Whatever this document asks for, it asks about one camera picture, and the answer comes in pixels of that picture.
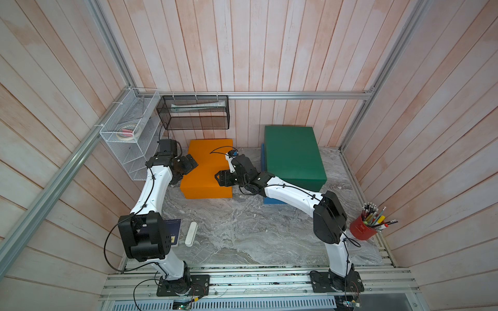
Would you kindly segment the green shoebox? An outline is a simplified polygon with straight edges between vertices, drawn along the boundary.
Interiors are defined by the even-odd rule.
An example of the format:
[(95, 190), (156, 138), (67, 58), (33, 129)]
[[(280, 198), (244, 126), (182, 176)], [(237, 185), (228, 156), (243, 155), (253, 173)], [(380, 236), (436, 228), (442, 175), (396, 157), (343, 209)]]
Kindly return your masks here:
[(266, 126), (265, 171), (301, 188), (319, 192), (327, 182), (326, 171), (311, 127)]

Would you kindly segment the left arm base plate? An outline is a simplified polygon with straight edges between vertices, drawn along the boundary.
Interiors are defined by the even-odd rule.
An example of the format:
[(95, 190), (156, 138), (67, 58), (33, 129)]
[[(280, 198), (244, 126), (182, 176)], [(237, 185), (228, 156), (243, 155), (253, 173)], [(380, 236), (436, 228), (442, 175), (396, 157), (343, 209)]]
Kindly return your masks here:
[(166, 281), (160, 277), (156, 295), (158, 297), (203, 298), (209, 294), (209, 285), (209, 275), (187, 275), (174, 281)]

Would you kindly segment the orange shoebox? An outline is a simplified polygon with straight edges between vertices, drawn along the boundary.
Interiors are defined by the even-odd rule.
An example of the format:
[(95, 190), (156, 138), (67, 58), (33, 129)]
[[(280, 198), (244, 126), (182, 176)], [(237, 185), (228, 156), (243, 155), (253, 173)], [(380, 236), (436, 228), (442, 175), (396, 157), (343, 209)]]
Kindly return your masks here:
[(232, 188), (222, 187), (215, 179), (216, 173), (229, 169), (225, 154), (231, 150), (231, 139), (191, 140), (188, 153), (198, 163), (198, 167), (185, 175), (180, 190), (185, 198), (221, 199), (231, 198)]

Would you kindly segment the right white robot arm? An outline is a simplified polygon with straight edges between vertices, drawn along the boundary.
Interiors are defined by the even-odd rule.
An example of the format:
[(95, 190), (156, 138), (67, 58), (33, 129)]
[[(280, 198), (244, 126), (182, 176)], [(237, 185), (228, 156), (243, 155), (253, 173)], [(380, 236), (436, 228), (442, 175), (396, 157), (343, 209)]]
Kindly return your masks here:
[(325, 244), (331, 281), (346, 281), (353, 270), (346, 245), (347, 215), (338, 196), (301, 188), (269, 172), (259, 172), (244, 154), (225, 155), (229, 169), (219, 171), (215, 179), (222, 187), (237, 186), (245, 195), (259, 195), (284, 202), (313, 219), (313, 233)]

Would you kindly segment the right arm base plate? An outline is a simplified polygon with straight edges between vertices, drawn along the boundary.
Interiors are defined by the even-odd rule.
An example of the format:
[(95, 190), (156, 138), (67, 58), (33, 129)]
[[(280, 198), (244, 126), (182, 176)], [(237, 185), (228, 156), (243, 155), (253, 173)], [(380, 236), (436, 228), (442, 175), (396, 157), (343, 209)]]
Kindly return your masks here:
[(328, 292), (364, 292), (363, 280), (358, 272), (351, 270), (346, 277), (341, 277), (332, 271), (309, 272), (314, 293)]

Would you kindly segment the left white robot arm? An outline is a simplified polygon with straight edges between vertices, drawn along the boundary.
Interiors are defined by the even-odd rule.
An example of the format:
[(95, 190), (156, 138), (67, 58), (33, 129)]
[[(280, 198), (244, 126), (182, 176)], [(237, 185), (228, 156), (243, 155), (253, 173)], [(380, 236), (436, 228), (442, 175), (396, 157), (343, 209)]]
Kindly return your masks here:
[(147, 177), (140, 198), (128, 216), (119, 218), (117, 228), (127, 258), (151, 264), (160, 273), (160, 284), (178, 293), (191, 287), (187, 264), (171, 249), (171, 233), (162, 218), (169, 185), (178, 183), (198, 167), (192, 155), (174, 158), (158, 153), (146, 162)]

